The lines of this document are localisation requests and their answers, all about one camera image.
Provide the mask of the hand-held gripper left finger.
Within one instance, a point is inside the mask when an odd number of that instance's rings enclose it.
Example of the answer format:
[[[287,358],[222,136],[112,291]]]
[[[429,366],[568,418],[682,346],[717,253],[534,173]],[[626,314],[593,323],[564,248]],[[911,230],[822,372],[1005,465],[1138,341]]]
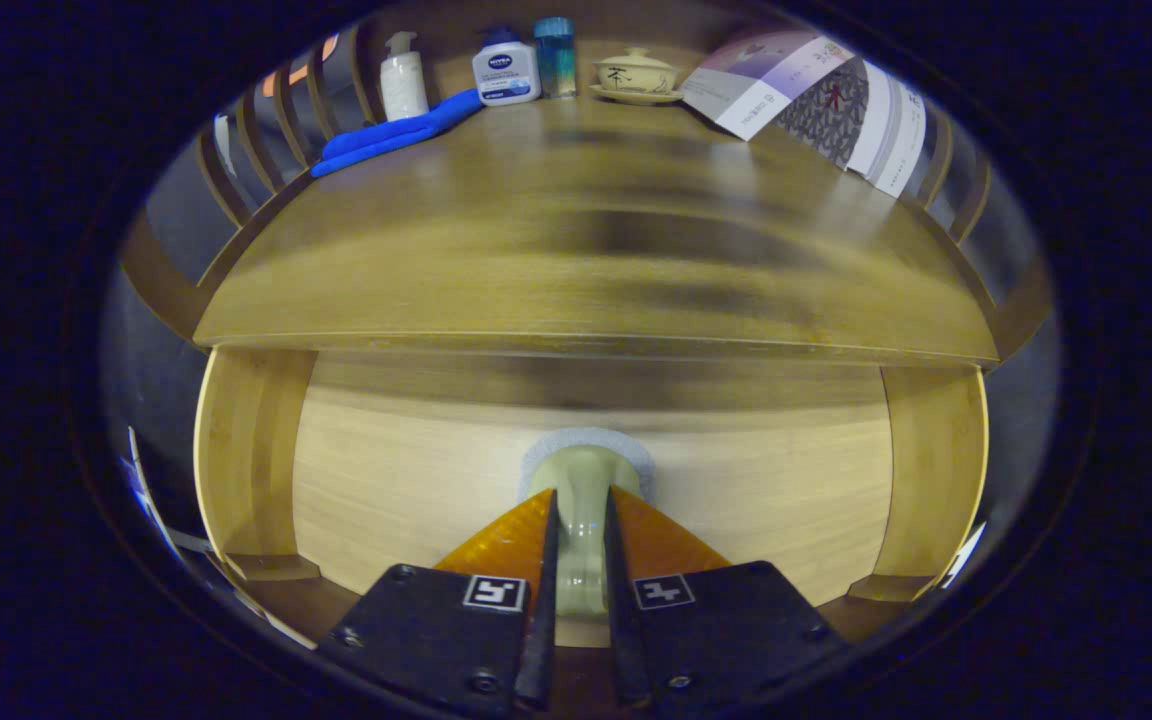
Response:
[[[558,493],[435,568],[393,564],[317,644],[353,679],[442,717],[544,710],[556,647]]]

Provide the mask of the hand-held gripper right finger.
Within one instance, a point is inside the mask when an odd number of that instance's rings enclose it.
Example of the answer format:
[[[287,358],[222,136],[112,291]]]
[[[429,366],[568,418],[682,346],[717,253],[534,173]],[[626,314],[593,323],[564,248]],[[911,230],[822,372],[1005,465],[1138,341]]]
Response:
[[[626,488],[605,500],[617,697],[653,714],[755,714],[849,643],[767,561],[732,564]]]

